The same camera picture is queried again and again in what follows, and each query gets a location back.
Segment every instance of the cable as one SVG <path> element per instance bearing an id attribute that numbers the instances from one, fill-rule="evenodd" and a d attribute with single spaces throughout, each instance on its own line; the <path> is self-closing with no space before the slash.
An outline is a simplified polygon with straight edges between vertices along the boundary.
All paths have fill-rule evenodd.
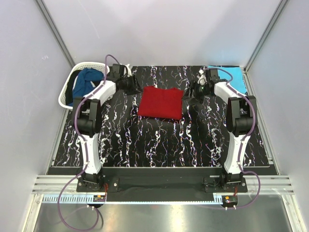
<path id="1" fill-rule="evenodd" d="M 66 189 L 66 187 L 67 187 L 73 180 L 75 180 L 78 176 L 82 175 L 82 174 L 86 171 L 86 169 L 87 169 L 87 167 L 88 167 L 89 156 L 88 156 L 87 143 L 86 143 L 85 137 L 83 137 L 83 135 L 79 132 L 79 130 L 78 130 L 78 128 L 77 128 L 77 116 L 78 116 L 78 113 L 80 112 L 81 107 L 82 107 L 82 105 L 84 104 L 84 102 L 87 101 L 90 97 L 94 96 L 94 94 L 96 94 L 96 93 L 97 93 L 101 88 L 103 88 L 103 86 L 105 85 L 106 77 L 107 77 L 107 57 L 112 57 L 112 58 L 119 64 L 118 60 L 117 60 L 114 56 L 112 56 L 112 55 L 110 55 L 110 54 L 107 54 L 107 55 L 105 56 L 105 73 L 104 73 L 104 81 L 103 81 L 103 83 L 100 84 L 100 85 L 97 87 L 97 89 L 95 89 L 91 94 L 87 95 L 87 96 L 79 103 L 79 105 L 77 106 L 77 109 L 76 109 L 75 116 L 74 116 L 74 128 L 75 128 L 75 131 L 76 131 L 76 133 L 78 134 L 78 136 L 83 140 L 83 141 L 81 141 L 81 143 L 85 143 L 85 153 L 86 153 L 86 154 L 85 154 L 85 156 L 86 156 L 85 167 L 83 168 L 83 170 L 82 170 L 80 173 L 78 173 L 75 177 L 73 177 L 71 180 L 69 180 L 68 183 L 65 184 L 65 186 L 63 187 L 63 189 L 60 191 L 59 196 L 58 196 L 58 200 L 57 200 L 57 209 L 58 209 L 58 214 L 59 214 L 60 220 L 63 222 L 63 224 L 64 224 L 66 227 L 68 227 L 69 229 L 74 230 L 74 231 L 87 232 L 87 231 L 93 230 L 93 229 L 95 228 L 95 226 L 97 225 L 97 223 L 98 223 L 98 218 L 99 218 L 99 210 L 93 207 L 93 209 L 94 209 L 94 210 L 96 211 L 96 213 L 97 213 L 97 220 L 96 220 L 95 224 L 94 224 L 92 227 L 90 227 L 89 229 L 81 230 L 81 229 L 77 229 L 77 228 L 74 228 L 74 227 L 70 226 L 70 225 L 65 221 L 65 219 L 63 218 L 63 216 L 62 216 L 62 214 L 61 214 L 61 210 L 60 210 L 60 198 L 61 198 L 62 193 L 63 193 L 64 190 Z"/>
<path id="2" fill-rule="evenodd" d="M 241 140 L 241 144 L 240 144 L 239 151 L 238 151 L 237 163 L 238 163 L 239 169 L 240 169 L 240 171 L 241 171 L 242 173 L 244 173 L 244 174 L 253 174 L 253 175 L 255 175 L 255 177 L 256 177 L 256 179 L 257 179 L 257 182 L 258 182 L 258 190 L 257 190 L 256 196 L 253 198 L 253 200 L 252 200 L 251 202 L 249 202 L 248 204 L 245 204 L 245 205 L 243 205 L 243 206 L 237 207 L 238 209 L 242 209 L 242 208 L 245 208 L 245 207 L 247 207 L 247 206 L 252 205 L 252 204 L 256 201 L 256 199 L 258 198 L 258 196 L 259 196 L 259 194 L 260 194 L 260 191 L 261 191 L 261 180 L 260 180 L 259 176 L 258 176 L 255 172 L 253 172 L 253 171 L 244 171 L 243 168 L 242 168 L 242 166 L 241 166 L 241 163 L 240 163 L 240 156 L 241 156 L 241 150 L 242 150 L 242 147 L 243 147 L 243 142 L 244 142 L 245 139 L 246 139 L 248 136 L 250 136 L 250 135 L 252 134 L 252 132 L 254 131 L 255 122 L 256 122 L 256 115 L 255 115 L 254 107 L 253 107 L 252 103 L 249 101 L 249 99 L 247 99 L 245 95 L 243 95 L 243 94 L 239 93 L 237 90 L 235 90 L 231 85 L 229 85 L 229 83 L 233 80 L 233 75 L 232 75 L 232 74 L 230 74 L 228 71 L 226 71 L 226 70 L 224 70 L 224 69 L 220 69 L 220 68 L 209 68 L 209 69 L 221 70 L 221 71 L 225 72 L 226 74 L 228 74 L 228 75 L 231 77 L 231 79 L 230 79 L 229 81 L 227 81 L 226 86 L 227 86 L 232 92 L 234 92 L 236 95 L 242 97 L 242 98 L 247 102 L 247 104 L 250 106 L 250 109 L 251 109 L 251 111 L 252 111 L 252 113 L 253 113 L 253 122 L 252 122 L 251 129 L 250 129 L 250 131 L 249 131 L 249 132 L 242 138 L 242 140 Z"/>

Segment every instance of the floor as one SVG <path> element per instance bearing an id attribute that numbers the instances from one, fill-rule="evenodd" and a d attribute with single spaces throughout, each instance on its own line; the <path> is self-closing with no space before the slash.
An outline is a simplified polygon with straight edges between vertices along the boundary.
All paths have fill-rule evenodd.
<path id="1" fill-rule="evenodd" d="M 239 204 L 249 202 L 239 196 Z M 79 229 L 91 227 L 96 214 L 78 204 L 62 204 L 66 221 Z M 262 195 L 248 208 L 225 211 L 221 206 L 208 205 L 111 205 L 99 208 L 102 219 L 93 231 L 100 232 L 292 232 L 280 196 Z M 35 232 L 70 232 L 58 216 L 56 204 L 43 203 Z"/>
<path id="2" fill-rule="evenodd" d="M 185 90 L 201 66 L 133 67 L 140 85 Z M 137 115 L 141 94 L 118 91 L 103 105 L 99 155 L 105 167 L 219 167 L 226 160 L 229 134 L 226 104 L 205 97 L 202 105 L 183 102 L 180 121 Z M 71 113 L 62 132 L 53 166 L 80 167 L 82 151 L 71 126 Z M 269 166 L 259 129 L 247 145 L 244 166 Z"/>

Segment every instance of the black cloth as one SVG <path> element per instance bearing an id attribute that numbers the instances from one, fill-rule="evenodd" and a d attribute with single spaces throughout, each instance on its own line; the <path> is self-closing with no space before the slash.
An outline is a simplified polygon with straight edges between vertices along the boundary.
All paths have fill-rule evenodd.
<path id="1" fill-rule="evenodd" d="M 66 105 L 69 105 L 73 102 L 73 86 L 74 86 L 74 81 L 76 79 L 76 77 L 78 76 L 79 72 L 81 70 L 75 70 L 74 72 L 72 72 L 69 81 L 67 83 L 67 89 L 65 92 L 66 95 Z"/>

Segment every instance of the reflective floor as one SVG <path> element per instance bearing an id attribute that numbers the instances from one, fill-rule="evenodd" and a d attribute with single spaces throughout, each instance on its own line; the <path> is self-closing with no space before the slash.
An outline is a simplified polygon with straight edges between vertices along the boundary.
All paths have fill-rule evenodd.
<path id="1" fill-rule="evenodd" d="M 240 196 L 239 205 L 250 201 Z M 62 204 L 62 214 L 81 207 Z M 104 223 L 99 220 L 93 231 L 100 232 L 291 232 L 283 201 L 279 196 L 260 196 L 254 205 L 240 210 L 214 210 L 201 205 L 103 205 L 99 208 Z M 66 221 L 79 229 L 93 225 L 96 213 L 82 209 Z M 56 204 L 43 203 L 35 232 L 71 232 L 57 214 Z"/>

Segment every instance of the blue cloth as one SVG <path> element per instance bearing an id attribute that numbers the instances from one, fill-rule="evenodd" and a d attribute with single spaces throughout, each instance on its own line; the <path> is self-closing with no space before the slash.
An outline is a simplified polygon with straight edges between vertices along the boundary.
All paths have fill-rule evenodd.
<path id="1" fill-rule="evenodd" d="M 231 68 L 226 68 L 226 67 L 216 67 L 216 66 L 208 66 L 210 68 L 220 68 L 223 69 L 233 76 L 233 80 L 230 82 L 231 86 L 234 87 L 237 91 L 245 94 L 247 92 L 245 82 L 242 77 L 242 72 L 240 67 L 231 67 Z M 230 80 L 231 77 L 226 74 L 225 72 L 218 70 L 218 74 L 220 76 L 220 79 L 226 79 Z"/>
<path id="2" fill-rule="evenodd" d="M 103 73 L 98 70 L 88 68 L 81 70 L 77 76 L 76 84 L 73 89 L 73 99 L 90 93 L 95 89 L 91 81 L 101 81 L 102 79 Z"/>

